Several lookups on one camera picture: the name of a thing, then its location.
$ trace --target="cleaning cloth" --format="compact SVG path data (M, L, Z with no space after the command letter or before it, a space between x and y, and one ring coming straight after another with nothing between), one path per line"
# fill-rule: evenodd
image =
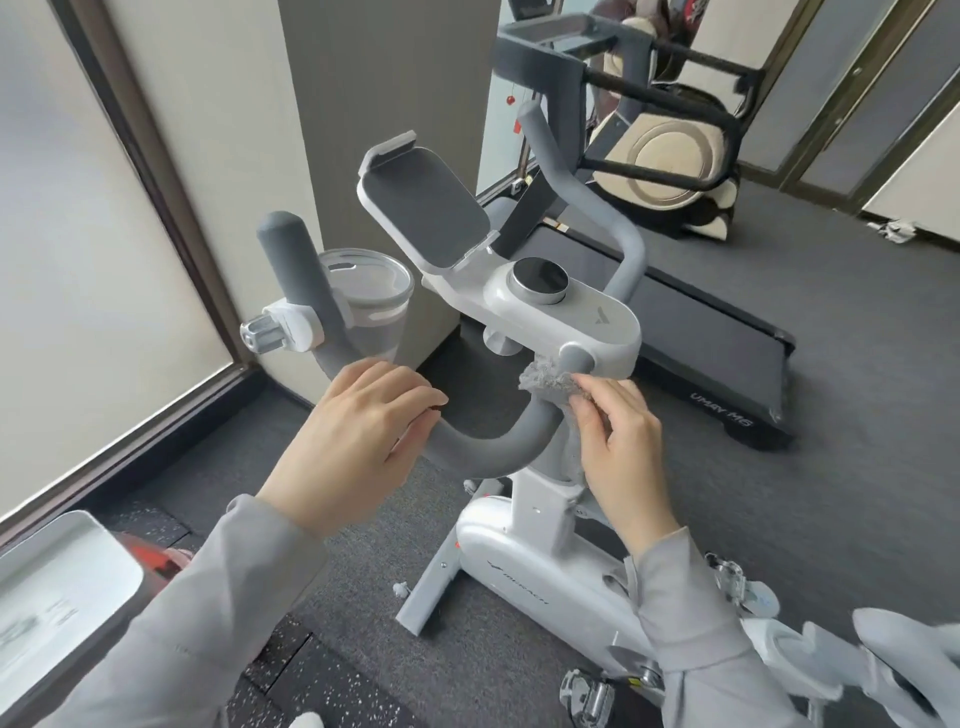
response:
M520 374L518 387L535 397L547 400L560 407L564 413L567 435L564 443L563 468L567 480L586 484L584 466L580 459L580 427L570 408L570 396L581 395L589 400L590 396L570 376L570 372L561 370L559 363L537 354L530 365Z

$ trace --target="gray carpet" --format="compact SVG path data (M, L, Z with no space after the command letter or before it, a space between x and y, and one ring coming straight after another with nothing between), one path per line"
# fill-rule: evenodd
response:
M798 341L799 440L788 452L746 449L647 390L677 510L700 547L770 584L795 627L810 619L851 639L857 606L960 618L960 255L895 247L851 218L751 185L731 243L649 244L662 270ZM492 356L476 335L468 329L424 371L451 396L451 421L493 435L524 404L513 388L525 362ZM163 473L150 500L208 532L233 495L259 486L304 417L265 394ZM298 617L428 725L564 725L556 689L577 656L475 583L454 584L420 639L393 621L391 586L416 580L466 501L421 462L375 522L334 541L330 578ZM646 715L633 724L653 724ZM889 724L882 715L848 697L828 725Z

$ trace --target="stationary bike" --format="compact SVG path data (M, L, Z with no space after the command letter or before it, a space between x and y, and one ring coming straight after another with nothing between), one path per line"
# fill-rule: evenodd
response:
M623 261L602 292L570 278L550 260L514 262L498 255L492 243L499 231L484 209L439 157L417 146L412 132L370 149L360 167L357 194L420 269L424 285L488 327L485 338L491 346L513 342L529 348L549 359L559 374L629 376L639 352L640 326L623 302L643 278L643 239L623 215L575 179L538 104L525 105L519 121L552 189L621 248ZM285 298L244 325L243 338L251 349L282 346L312 352L331 377L350 361L382 353L378 337L357 331L377 326L377 316L360 317L354 310L369 310L373 297L331 285L345 264L324 268L300 218L272 213L257 236ZM393 294L387 298L392 301ZM396 330L393 313L385 320ZM437 424L424 454L451 474L469 478L474 498L397 620L418 634L463 570L577 649L601 670L599 681L626 680L659 705L660 668L636 605L617 583L620 563L574 533L577 518L604 518L586 485L569 476L562 458L568 436L561 410L537 395L498 438L476 439L446 421ZM510 497L501 495L505 478L512 482ZM739 587L734 592L745 595L747 589ZM754 590L755 604L762 602L757 594L763 591ZM953 643L944 647L945 642L930 637L929 627L896 615L875 619L868 630L875 638L868 645L875 657L864 657L859 671L855 658L860 652L851 645L843 648L822 630L811 636L804 630L800 636L772 619L750 618L744 627L784 685L814 705L836 699L844 681L859 681L855 684L873 691L868 694L893 706L892 714L912 721L901 726L960 726L954 697L960 695L960 672L948 666L946 656ZM602 691L607 682L577 679L564 681L566 699L576 703L581 725L599 728L610 714L607 701L612 698ZM928 714L921 699L939 713L940 722L922 721ZM591 717L594 709L598 712Z

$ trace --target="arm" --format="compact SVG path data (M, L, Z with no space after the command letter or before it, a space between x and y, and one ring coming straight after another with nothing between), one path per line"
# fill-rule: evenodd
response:
M670 507L660 422L631 381L575 375L584 471L630 551L637 613L663 670L664 728L809 728L756 654ZM610 424L610 435L600 415Z
M230 505L190 565L39 725L226 725L244 667L323 568L323 539L402 485L445 403L406 367L346 366L257 496Z
M237 498L189 567L41 728L209 728L325 561L322 542L273 506Z
M689 531L634 563L640 621L663 670L664 728L810 728L756 654Z

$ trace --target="gray sleeve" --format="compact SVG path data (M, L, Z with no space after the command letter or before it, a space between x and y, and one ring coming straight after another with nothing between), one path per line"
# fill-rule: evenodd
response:
M664 728L811 728L756 654L686 528L635 566L640 621L663 670Z
M39 728L216 725L244 667L325 563L320 541L238 497L190 565Z

